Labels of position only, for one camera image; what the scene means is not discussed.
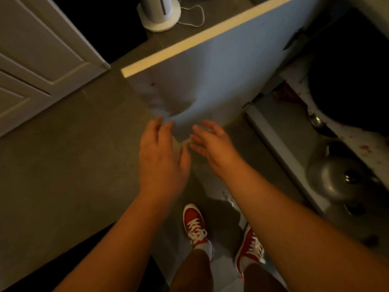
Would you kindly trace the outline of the person's right hand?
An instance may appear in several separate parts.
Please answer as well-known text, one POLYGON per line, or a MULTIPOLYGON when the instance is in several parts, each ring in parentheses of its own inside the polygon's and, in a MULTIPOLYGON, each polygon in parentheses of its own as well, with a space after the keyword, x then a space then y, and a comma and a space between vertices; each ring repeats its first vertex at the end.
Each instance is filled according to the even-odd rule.
POLYGON ((191 143, 206 146, 210 157, 205 157, 215 174, 227 181, 241 168, 244 160, 236 151, 227 132, 216 122, 202 120, 193 125, 190 135, 191 143))

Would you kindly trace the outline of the person's left hand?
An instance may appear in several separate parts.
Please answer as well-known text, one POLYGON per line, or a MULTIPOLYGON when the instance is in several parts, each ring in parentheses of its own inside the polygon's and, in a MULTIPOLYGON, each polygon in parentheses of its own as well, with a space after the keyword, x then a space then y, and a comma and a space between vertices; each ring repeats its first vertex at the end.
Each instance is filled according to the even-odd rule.
POLYGON ((179 167, 181 149, 173 148, 174 122, 163 123, 163 117, 151 120, 140 140, 139 196, 148 204, 170 207, 182 194, 190 173, 179 167))

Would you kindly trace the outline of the person's left forearm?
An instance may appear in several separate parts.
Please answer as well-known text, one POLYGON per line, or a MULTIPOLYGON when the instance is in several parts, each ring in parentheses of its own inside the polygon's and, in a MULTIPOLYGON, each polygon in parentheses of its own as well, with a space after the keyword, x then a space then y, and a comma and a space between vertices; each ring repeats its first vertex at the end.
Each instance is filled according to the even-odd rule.
POLYGON ((136 292, 153 240, 180 191, 144 191, 53 292, 136 292))

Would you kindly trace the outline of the person's right forearm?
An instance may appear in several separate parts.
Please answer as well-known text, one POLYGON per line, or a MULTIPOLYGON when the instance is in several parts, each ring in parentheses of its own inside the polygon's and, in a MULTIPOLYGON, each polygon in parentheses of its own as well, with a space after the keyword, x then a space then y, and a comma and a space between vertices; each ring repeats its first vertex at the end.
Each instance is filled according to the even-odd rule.
POLYGON ((282 193, 242 159, 222 178, 289 289, 389 292, 389 267, 282 193))

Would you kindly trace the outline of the person's left red sneaker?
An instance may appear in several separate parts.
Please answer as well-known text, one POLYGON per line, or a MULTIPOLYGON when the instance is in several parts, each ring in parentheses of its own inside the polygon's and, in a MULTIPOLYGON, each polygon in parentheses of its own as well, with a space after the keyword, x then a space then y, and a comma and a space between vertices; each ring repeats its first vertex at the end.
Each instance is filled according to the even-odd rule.
POLYGON ((200 210, 194 204, 187 204, 184 207, 182 217, 185 231, 193 249, 204 251, 211 262, 215 250, 200 210))

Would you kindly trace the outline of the person's red sneaker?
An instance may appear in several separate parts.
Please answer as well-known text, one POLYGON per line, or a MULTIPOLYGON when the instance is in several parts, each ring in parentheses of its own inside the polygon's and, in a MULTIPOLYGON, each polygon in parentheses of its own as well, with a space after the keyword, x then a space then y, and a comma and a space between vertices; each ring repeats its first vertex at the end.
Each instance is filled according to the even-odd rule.
POLYGON ((185 231, 193 249, 204 251, 211 262, 215 250, 200 210, 194 204, 187 204, 184 207, 182 217, 185 231))
POLYGON ((244 231, 244 238, 241 243, 241 246, 235 256, 234 264, 236 266, 236 269, 238 273, 240 274, 240 278, 244 279, 244 268, 241 267, 242 260, 244 258, 249 259, 248 265, 255 263, 255 264, 266 264, 266 260, 264 258, 265 255, 265 249, 263 248, 262 244, 256 237, 254 231, 251 229, 250 225, 247 224, 245 231, 244 231))

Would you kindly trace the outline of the white cabinet base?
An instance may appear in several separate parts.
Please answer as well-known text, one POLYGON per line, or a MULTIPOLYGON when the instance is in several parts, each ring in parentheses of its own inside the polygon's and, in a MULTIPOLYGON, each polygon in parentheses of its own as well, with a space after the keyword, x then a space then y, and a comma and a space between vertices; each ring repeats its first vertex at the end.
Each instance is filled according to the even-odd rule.
POLYGON ((260 93, 246 109, 247 117, 314 211, 364 246, 389 261, 389 191, 370 190, 356 202, 338 203, 316 193, 306 170, 316 148, 341 141, 314 130, 304 104, 260 93))

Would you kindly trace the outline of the grey cabinet door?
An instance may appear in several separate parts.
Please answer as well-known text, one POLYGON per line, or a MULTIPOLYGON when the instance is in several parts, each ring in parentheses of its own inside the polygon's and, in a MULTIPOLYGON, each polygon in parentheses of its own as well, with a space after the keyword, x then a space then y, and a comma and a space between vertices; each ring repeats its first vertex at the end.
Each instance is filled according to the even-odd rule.
POLYGON ((159 86, 198 80, 197 101, 174 116, 173 136, 189 138, 203 119, 225 125, 265 86, 291 54, 292 36, 328 0, 268 0, 121 69, 125 79, 159 86))

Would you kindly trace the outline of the person's right red sneaker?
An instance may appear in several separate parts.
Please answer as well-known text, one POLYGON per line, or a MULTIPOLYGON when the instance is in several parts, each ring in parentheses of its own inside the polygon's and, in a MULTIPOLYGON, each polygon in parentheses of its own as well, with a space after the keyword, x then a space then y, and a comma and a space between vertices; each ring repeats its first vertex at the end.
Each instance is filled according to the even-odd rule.
POLYGON ((256 237, 254 231, 251 229, 250 225, 247 224, 245 231, 244 231, 244 238, 241 243, 241 246, 235 256, 234 264, 236 266, 236 269, 238 273, 240 274, 240 278, 244 279, 244 268, 241 267, 242 260, 244 258, 249 259, 248 265, 255 263, 255 264, 266 264, 266 260, 264 258, 265 255, 265 249, 263 248, 262 244, 256 237))

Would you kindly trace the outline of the person's left leg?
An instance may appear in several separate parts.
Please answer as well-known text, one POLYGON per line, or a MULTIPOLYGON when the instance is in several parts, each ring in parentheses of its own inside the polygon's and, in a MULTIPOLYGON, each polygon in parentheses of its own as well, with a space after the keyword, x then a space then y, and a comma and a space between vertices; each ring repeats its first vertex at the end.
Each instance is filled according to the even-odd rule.
POLYGON ((204 250, 193 249, 178 268, 170 292, 213 292, 211 262, 204 250))

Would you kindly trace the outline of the person's leg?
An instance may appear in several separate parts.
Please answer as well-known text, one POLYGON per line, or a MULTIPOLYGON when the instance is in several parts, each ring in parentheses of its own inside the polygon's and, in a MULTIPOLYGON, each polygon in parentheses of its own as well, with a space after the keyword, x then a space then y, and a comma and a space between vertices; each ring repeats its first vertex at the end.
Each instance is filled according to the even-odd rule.
POLYGON ((178 268, 170 292, 213 292, 211 262, 204 250, 193 249, 178 268))
POLYGON ((258 264, 244 270, 244 292, 288 292, 274 276, 258 264))

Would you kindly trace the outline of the metal ladle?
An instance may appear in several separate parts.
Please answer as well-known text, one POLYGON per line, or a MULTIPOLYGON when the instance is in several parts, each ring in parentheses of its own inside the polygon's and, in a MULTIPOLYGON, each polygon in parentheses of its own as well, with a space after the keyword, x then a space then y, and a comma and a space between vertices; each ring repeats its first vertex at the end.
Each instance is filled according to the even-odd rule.
POLYGON ((326 137, 337 137, 337 135, 330 128, 328 128, 323 120, 319 118, 309 107, 307 107, 307 117, 316 132, 326 137))

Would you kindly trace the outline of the metal pot lid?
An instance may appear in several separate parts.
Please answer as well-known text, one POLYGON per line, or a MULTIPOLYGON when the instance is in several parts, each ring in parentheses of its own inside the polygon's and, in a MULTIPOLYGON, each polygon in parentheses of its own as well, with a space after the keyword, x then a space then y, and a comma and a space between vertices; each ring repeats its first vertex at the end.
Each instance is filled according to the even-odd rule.
POLYGON ((370 190, 385 192, 377 176, 341 141, 320 144, 306 169, 309 186, 329 201, 356 202, 370 190))

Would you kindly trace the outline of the person's right leg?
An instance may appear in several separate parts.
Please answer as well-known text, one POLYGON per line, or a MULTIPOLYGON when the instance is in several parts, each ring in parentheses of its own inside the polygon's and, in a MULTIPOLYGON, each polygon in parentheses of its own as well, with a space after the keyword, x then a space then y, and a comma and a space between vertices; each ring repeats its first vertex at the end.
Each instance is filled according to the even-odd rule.
POLYGON ((274 276, 258 264, 244 270, 244 292, 288 292, 274 276))

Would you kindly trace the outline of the white cabinet shelf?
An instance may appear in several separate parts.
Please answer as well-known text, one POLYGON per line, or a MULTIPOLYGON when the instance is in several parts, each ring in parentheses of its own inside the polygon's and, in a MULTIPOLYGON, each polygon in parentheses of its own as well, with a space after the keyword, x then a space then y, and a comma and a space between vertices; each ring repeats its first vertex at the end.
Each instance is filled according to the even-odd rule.
POLYGON ((326 116, 314 103, 308 84, 313 54, 295 59, 280 70, 279 75, 304 103, 343 141, 376 175, 389 191, 389 144, 379 133, 340 124, 326 116))

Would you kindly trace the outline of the black cooking pan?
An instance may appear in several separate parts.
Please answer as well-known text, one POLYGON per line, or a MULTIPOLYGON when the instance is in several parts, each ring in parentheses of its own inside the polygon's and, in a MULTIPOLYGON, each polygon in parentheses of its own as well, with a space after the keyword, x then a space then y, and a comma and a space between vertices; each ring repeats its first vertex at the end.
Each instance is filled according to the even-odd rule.
POLYGON ((389 39, 353 8, 291 62, 310 54, 308 85, 318 109, 340 124, 389 138, 389 39))

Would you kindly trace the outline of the white panelled door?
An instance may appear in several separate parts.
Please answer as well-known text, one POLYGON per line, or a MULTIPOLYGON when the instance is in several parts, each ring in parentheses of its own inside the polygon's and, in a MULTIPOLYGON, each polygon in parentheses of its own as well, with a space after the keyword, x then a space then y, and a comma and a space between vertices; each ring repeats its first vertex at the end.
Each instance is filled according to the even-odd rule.
POLYGON ((110 68, 53 0, 0 0, 0 137, 110 68))

